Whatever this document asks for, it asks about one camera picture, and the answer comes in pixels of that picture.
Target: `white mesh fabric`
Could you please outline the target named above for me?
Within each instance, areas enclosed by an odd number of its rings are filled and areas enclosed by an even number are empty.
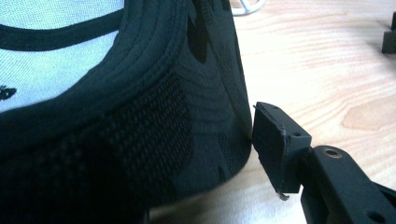
[[[2,0],[0,5],[2,25],[54,29],[121,9],[123,1]],[[0,113],[51,99],[66,91],[103,60],[116,34],[49,51],[0,49],[0,86],[17,89],[9,99],[0,100]]]

